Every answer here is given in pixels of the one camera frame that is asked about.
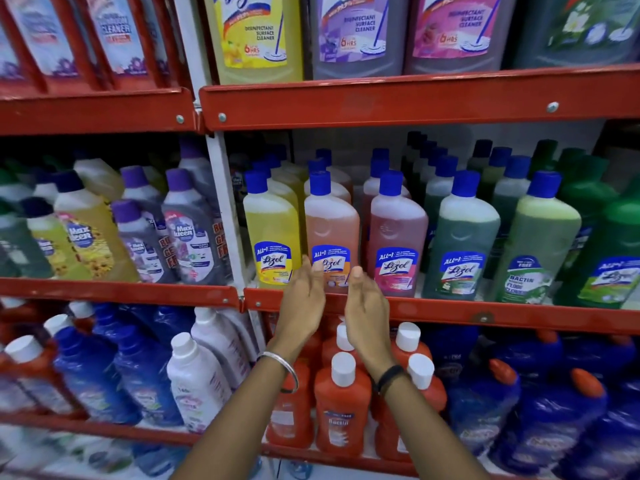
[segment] large yellow lizol bottle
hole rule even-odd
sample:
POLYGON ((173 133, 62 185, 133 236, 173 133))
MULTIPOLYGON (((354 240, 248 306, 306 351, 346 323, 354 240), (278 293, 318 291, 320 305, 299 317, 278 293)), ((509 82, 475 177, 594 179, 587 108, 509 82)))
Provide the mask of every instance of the large yellow lizol bottle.
POLYGON ((220 84, 303 79, 300 0, 205 0, 220 84))
POLYGON ((53 175, 58 197, 53 209, 67 230, 69 241, 91 278, 138 282, 140 277, 118 236, 111 211, 98 195, 84 188, 73 171, 53 175))
POLYGON ((244 213, 260 288, 284 289, 302 264, 298 213, 293 205, 267 190, 261 170, 245 172, 244 213))

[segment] large pink lizol bottle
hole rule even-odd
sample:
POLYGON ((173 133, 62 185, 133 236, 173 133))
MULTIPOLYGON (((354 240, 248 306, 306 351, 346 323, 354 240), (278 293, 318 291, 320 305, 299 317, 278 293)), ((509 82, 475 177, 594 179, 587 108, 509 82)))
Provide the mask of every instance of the large pink lizol bottle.
POLYGON ((416 202, 403 197, 402 172, 380 178, 380 195, 371 202, 367 272, 386 296, 413 297, 429 219, 416 202))
POLYGON ((311 262, 324 263, 324 290, 347 293, 351 269, 358 265, 360 217, 353 206, 331 195, 328 171, 309 174, 311 195, 305 200, 311 262))

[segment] silver bangle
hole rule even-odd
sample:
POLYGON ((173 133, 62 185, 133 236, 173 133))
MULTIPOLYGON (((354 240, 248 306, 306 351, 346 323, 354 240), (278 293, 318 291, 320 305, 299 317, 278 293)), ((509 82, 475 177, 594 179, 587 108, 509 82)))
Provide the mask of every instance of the silver bangle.
POLYGON ((296 383, 296 386, 293 388, 293 390, 280 389, 281 393, 283 393, 283 394, 293 394, 298 390, 298 387, 300 385, 300 383, 298 382, 298 375, 296 374, 296 371, 293 369, 293 367, 291 366, 291 364, 289 362, 284 360, 278 354, 274 354, 273 352, 268 352, 268 351, 262 352, 260 355, 258 355, 258 360, 260 360, 260 357, 270 357, 270 358, 272 358, 274 360, 277 360, 293 376, 293 380, 296 383))

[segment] pink label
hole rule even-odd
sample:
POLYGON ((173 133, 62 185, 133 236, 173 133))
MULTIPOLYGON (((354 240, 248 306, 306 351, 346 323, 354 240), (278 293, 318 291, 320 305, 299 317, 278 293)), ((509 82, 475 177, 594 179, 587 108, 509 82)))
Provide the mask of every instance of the pink label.
POLYGON ((500 0, 420 0, 413 56, 457 59, 489 50, 500 0))

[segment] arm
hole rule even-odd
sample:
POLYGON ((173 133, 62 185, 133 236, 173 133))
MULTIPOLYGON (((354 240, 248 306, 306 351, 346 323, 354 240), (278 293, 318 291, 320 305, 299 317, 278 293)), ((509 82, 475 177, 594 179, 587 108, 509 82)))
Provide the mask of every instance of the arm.
MULTIPOLYGON (((313 335, 324 309, 324 277, 303 265, 285 288, 275 337, 267 347, 293 365, 313 335)), ((245 479, 253 468, 264 430, 280 393, 287 371, 276 360, 261 358, 247 379, 231 396, 172 480, 245 479)))
MULTIPOLYGON (((389 302, 360 267, 351 272, 345 315, 349 341, 377 383, 396 364, 389 339, 389 302)), ((489 473, 409 377, 396 377, 383 396, 422 480, 489 480, 489 473)))

